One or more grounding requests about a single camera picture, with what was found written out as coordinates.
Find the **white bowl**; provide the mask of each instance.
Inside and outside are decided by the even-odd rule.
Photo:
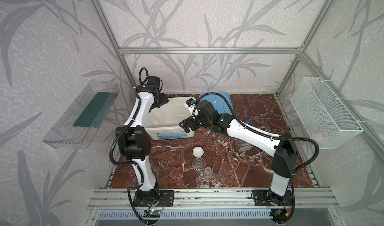
[[[203,154],[204,154],[204,150],[203,150],[202,147],[195,147],[195,148],[193,149],[192,153],[193,153],[193,156],[195,156],[195,157],[198,158],[198,157],[203,156]]]

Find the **gray wall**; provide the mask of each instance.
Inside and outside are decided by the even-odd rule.
[[[0,225],[78,225],[107,181],[131,85],[88,0],[0,1]],[[120,94],[89,148],[43,143],[90,79]]]
[[[352,103],[379,137],[384,137],[384,0],[337,0],[311,45],[316,65]],[[298,135],[305,128],[289,98],[303,76],[300,63],[280,95]],[[313,151],[304,145],[307,156]],[[312,166],[322,186],[330,186],[352,226],[382,225],[384,164],[361,136],[337,149],[321,150]]]
[[[120,47],[298,47],[325,0],[100,0]],[[125,55],[165,92],[276,92],[293,55]]]

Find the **white plastic bin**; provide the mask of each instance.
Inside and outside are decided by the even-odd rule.
[[[185,102],[194,97],[169,98],[169,102],[160,108],[154,108],[148,115],[145,131],[153,140],[190,138],[195,135],[192,130],[186,133],[179,123],[191,116],[185,108]]]

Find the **metal vent grille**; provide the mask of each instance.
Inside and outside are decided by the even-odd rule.
[[[143,210],[137,210],[143,216]],[[161,219],[270,219],[270,209],[165,209]],[[132,209],[100,210],[98,220],[136,219]]]

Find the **label on bin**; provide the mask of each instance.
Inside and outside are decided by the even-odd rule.
[[[174,138],[186,138],[187,133],[185,131],[169,131],[156,133],[158,139],[174,139]]]

